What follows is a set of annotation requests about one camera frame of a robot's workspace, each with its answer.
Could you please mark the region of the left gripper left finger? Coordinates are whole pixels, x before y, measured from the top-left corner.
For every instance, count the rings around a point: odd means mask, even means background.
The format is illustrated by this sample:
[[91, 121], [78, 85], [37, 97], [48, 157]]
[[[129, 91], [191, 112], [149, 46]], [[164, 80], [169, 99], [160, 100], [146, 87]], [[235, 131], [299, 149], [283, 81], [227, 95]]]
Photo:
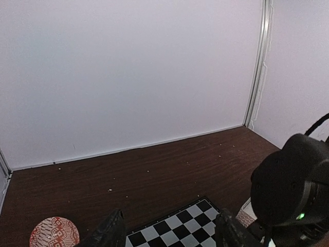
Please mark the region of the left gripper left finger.
[[123, 212], [120, 209], [115, 209], [110, 213], [88, 237], [81, 241], [81, 246], [86, 247], [125, 245], [126, 227]]

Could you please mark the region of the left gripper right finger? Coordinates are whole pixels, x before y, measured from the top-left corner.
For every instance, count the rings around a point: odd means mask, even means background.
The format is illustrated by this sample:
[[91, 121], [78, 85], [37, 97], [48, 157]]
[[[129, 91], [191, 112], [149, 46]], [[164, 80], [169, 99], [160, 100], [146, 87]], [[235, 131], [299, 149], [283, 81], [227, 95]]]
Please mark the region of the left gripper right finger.
[[227, 209], [221, 209], [215, 218], [216, 246], [263, 246], [261, 242], [265, 236], [265, 228], [258, 220], [248, 227], [235, 218]]

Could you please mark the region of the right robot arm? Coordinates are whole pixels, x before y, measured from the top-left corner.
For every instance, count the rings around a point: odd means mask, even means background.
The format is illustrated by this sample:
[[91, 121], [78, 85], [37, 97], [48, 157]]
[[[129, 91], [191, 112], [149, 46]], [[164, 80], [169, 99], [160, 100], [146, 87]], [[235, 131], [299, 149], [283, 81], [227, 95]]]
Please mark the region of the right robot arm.
[[253, 171], [250, 197], [275, 246], [315, 246], [328, 234], [328, 142], [290, 137]]

